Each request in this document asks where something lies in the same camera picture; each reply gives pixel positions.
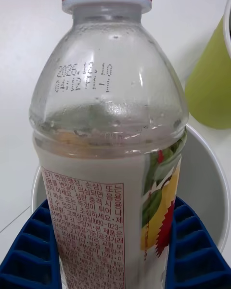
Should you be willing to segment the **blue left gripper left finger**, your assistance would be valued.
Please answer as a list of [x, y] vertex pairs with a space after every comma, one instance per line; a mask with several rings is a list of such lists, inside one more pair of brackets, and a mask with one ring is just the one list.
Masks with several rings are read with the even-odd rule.
[[59, 289], [60, 264], [48, 202], [27, 220], [0, 264], [2, 289]]

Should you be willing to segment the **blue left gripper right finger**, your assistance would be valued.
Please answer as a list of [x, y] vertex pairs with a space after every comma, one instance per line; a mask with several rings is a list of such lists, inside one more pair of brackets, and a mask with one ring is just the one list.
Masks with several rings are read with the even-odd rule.
[[204, 224], [176, 198], [169, 244], [167, 289], [229, 289], [231, 269]]

